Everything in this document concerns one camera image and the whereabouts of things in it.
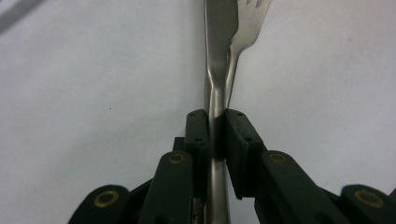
white background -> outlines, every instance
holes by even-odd
[[[389,194],[395,71],[395,1],[274,0],[231,108],[320,187]],[[92,190],[152,178],[204,75],[202,0],[44,1],[0,34],[0,222],[66,223]],[[233,223],[258,223],[230,199]]]

metal fork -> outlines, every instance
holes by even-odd
[[[241,52],[252,46],[259,36],[270,0],[238,0],[238,31],[229,48],[229,67],[225,85],[225,107],[230,105],[236,65]]]
[[[227,178],[225,167],[225,84],[227,51],[238,29],[236,0],[205,0],[205,112],[207,115],[210,160],[207,176],[206,223],[229,224]],[[194,202],[198,217],[203,209]]]

fork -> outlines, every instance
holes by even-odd
[[[236,65],[244,49],[252,46],[259,36],[270,0],[238,0],[238,31],[229,47],[229,67],[225,85],[225,107],[228,108],[233,91]]]
[[[236,0],[205,0],[205,112],[210,160],[208,160],[205,212],[195,202],[197,215],[205,214],[207,224],[229,224],[227,178],[225,166],[225,83],[227,53],[238,29]]]

brass screw insert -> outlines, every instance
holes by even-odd
[[[384,200],[378,197],[376,194],[372,193],[371,191],[359,189],[355,191],[354,195],[361,203],[364,203],[366,205],[375,208],[380,208],[384,206]]]
[[[115,190],[107,190],[99,194],[93,202],[96,207],[104,208],[115,203],[119,199],[120,195]]]
[[[182,163],[186,158],[184,158],[181,154],[172,154],[168,157],[168,161],[172,164],[179,164]]]
[[[276,162],[276,163],[286,162],[286,157],[279,153],[270,154],[270,159],[271,159],[271,161]]]

fork handle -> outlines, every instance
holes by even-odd
[[[238,64],[239,55],[241,54],[243,49],[237,48],[233,43],[230,45],[229,48],[229,61],[228,61],[228,70],[227,76],[225,81],[225,108],[230,106],[231,95],[233,93],[233,81],[235,80],[235,72],[236,66]]]

